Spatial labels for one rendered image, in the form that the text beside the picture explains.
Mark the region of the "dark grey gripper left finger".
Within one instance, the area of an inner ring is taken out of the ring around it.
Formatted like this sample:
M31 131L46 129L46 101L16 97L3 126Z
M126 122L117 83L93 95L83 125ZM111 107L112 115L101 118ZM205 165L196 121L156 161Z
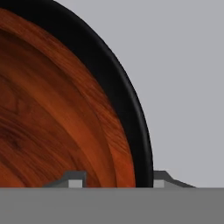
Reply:
M87 184L87 174L85 171L66 171L62 178L54 180L45 187L56 188L84 188Z

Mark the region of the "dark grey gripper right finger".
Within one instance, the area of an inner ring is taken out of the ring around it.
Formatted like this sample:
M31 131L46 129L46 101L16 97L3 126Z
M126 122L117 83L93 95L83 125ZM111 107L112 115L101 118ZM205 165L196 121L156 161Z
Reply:
M174 179L167 171L154 171L154 188L193 188L193 185Z

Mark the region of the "wooden bowl with black rim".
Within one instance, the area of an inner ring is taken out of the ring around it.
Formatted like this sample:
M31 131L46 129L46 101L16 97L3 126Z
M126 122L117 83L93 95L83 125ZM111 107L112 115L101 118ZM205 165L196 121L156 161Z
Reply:
M151 187L149 131L104 41L54 0L0 0L0 187Z

